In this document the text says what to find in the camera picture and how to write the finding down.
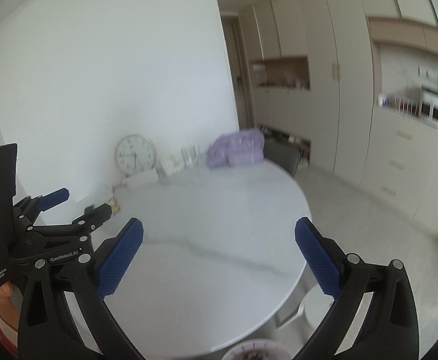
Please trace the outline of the person left hand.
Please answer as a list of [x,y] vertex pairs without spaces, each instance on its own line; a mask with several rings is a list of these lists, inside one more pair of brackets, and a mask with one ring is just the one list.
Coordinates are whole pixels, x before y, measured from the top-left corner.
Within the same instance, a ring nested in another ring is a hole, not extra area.
[[12,302],[14,287],[10,282],[0,287],[0,318],[15,331],[18,330],[20,309]]

